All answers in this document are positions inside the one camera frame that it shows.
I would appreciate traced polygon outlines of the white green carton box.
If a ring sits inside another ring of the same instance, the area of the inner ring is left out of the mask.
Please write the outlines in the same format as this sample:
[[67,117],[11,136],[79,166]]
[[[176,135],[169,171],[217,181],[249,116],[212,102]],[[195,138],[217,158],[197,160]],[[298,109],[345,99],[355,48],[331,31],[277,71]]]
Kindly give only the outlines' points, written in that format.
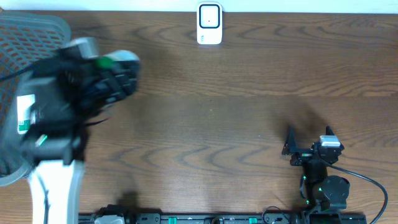
[[35,113],[32,106],[35,104],[35,95],[22,95],[17,97],[17,132],[25,134],[30,126],[35,123]]

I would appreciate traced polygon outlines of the green lid white jar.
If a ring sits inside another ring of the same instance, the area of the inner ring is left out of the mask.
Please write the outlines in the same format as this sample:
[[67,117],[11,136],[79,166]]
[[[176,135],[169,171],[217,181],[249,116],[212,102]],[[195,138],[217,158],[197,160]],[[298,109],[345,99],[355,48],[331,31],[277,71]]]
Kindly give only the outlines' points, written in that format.
[[95,65],[98,68],[110,69],[117,63],[139,61],[139,57],[129,50],[115,50],[113,52],[98,57],[95,60]]

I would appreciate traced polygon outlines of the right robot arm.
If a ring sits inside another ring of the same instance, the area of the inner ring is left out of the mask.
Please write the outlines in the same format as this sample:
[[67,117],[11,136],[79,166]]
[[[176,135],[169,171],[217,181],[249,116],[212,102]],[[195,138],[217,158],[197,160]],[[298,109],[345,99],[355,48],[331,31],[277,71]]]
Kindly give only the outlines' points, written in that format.
[[294,129],[288,127],[282,154],[291,157],[290,165],[302,167],[300,194],[307,201],[307,207],[291,215],[289,223],[343,223],[341,211],[347,207],[350,183],[343,177],[328,175],[327,171],[338,161],[343,149],[330,127],[310,148],[298,147]]

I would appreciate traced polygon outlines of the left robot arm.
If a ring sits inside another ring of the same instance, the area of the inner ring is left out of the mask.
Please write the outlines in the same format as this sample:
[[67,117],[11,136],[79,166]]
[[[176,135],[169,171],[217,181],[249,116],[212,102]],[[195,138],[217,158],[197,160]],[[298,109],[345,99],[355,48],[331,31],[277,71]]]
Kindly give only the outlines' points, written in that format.
[[137,89],[139,57],[117,50],[34,63],[17,89],[3,143],[27,177],[34,223],[77,223],[85,148],[94,117]]

